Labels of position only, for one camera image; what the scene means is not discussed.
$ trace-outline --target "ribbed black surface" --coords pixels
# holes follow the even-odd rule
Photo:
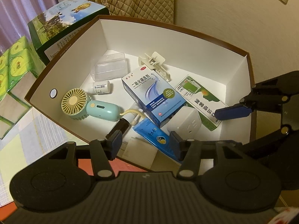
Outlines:
[[[4,224],[264,224],[275,215],[272,209],[257,214],[222,210],[192,182],[177,180],[170,172],[121,172],[114,180],[99,182],[88,198],[70,209],[46,214],[18,209]]]

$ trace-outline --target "white power adapter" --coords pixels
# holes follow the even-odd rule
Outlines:
[[[183,106],[167,123],[170,133],[175,131],[183,139],[194,139],[201,127],[201,119],[197,109]]]

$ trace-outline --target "plaid tablecloth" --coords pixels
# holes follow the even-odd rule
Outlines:
[[[0,207],[13,201],[9,192],[12,177],[66,141],[86,144],[31,108],[0,140]]]

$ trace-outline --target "round hole in box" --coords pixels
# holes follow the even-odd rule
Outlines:
[[[53,88],[50,92],[50,98],[54,99],[57,96],[57,90]]]

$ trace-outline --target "fan grille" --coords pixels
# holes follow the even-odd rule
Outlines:
[[[62,99],[61,108],[67,115],[80,113],[87,104],[87,94],[80,88],[68,91]]]

